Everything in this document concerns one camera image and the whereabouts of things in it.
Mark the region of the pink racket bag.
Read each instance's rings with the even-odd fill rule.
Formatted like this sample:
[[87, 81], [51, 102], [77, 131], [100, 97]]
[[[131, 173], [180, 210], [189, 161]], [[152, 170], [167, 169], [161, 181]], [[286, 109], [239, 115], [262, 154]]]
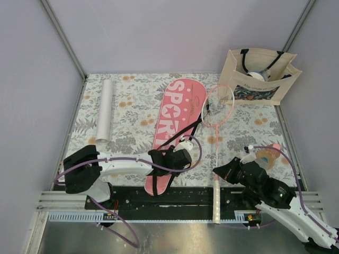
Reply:
[[205, 86], [194, 79], [180, 78], [167, 86], [160, 106], [153, 149], [176, 147], [181, 135], [191, 141], [200, 123], [206, 95]]

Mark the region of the pink racket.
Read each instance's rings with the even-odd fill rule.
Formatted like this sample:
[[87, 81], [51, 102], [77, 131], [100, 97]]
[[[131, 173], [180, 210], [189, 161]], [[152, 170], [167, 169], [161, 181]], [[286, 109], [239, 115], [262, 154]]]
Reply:
[[[218, 85], [213, 88], [207, 95], [202, 111], [202, 123], [209, 128], [214, 128], [216, 132], [216, 164], [218, 167], [218, 146], [219, 146], [219, 127], [231, 116], [234, 109], [234, 93], [227, 85]], [[215, 173], [213, 182], [213, 207], [212, 207], [212, 222], [220, 224], [220, 181], [219, 176]]]

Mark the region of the white shuttlecock tube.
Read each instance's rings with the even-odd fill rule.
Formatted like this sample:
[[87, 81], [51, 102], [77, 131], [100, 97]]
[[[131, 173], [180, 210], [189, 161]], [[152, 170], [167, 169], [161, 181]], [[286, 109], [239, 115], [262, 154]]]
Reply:
[[107, 144], [110, 141], [113, 91], [113, 81], [104, 79], [102, 81], [99, 115], [97, 119], [96, 144]]

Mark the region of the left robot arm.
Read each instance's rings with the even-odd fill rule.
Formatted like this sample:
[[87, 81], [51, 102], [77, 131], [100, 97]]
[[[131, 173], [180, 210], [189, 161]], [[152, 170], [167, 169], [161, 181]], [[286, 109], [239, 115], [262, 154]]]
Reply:
[[96, 200], [103, 209], [114, 205], [115, 197], [110, 184], [101, 178], [109, 175], [132, 174], [163, 176], [180, 173], [190, 165], [192, 158], [187, 149], [173, 149], [163, 153], [151, 150], [134, 156], [108, 155], [87, 145], [63, 160], [65, 191], [67, 194], [84, 193]]

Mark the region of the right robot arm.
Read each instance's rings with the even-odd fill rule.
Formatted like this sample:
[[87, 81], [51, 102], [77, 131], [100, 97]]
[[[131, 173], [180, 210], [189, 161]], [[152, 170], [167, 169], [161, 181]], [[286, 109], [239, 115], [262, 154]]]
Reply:
[[243, 163], [235, 157], [213, 172], [230, 184], [241, 184], [242, 206], [259, 209], [289, 229], [308, 253], [338, 253], [338, 229], [327, 225], [301, 202], [301, 195], [284, 182], [270, 177], [265, 160]]

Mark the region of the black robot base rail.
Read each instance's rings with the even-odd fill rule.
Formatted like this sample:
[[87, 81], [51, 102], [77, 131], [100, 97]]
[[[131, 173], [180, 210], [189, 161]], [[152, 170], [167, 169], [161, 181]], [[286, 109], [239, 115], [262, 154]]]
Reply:
[[[253, 206], [248, 208], [242, 201], [241, 193], [244, 187], [221, 187], [221, 218], [227, 212], [244, 212], [256, 214]], [[208, 212], [212, 216], [212, 187], [170, 187], [165, 194], [153, 197], [146, 193], [143, 187], [113, 186], [111, 198], [99, 203], [104, 208], [117, 212], [147, 211], [155, 213], [174, 212]]]

